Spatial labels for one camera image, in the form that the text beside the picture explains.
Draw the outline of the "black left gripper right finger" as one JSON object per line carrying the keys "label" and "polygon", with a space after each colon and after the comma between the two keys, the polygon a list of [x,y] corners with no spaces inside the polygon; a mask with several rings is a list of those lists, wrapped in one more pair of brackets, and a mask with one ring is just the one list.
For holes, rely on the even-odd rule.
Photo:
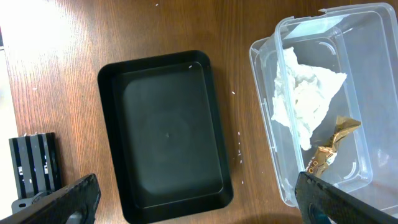
{"label": "black left gripper right finger", "polygon": [[397,224],[397,218],[306,172],[298,175],[295,198],[304,223]]}

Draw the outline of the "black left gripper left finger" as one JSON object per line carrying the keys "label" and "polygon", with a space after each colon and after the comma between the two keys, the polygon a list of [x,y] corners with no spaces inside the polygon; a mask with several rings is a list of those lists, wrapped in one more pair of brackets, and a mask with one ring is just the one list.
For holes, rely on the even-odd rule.
{"label": "black left gripper left finger", "polygon": [[88,174],[56,192],[17,200],[16,211],[1,223],[94,223],[101,198],[95,174]]}

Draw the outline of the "white paper napkin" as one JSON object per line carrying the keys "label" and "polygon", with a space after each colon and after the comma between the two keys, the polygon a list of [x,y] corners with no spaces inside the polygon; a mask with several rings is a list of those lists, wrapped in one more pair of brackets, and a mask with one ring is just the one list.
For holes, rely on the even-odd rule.
{"label": "white paper napkin", "polygon": [[307,151],[312,147],[310,138],[314,130],[324,120],[330,101],[340,90],[347,74],[299,64],[293,47],[283,50],[283,54],[299,143]]}

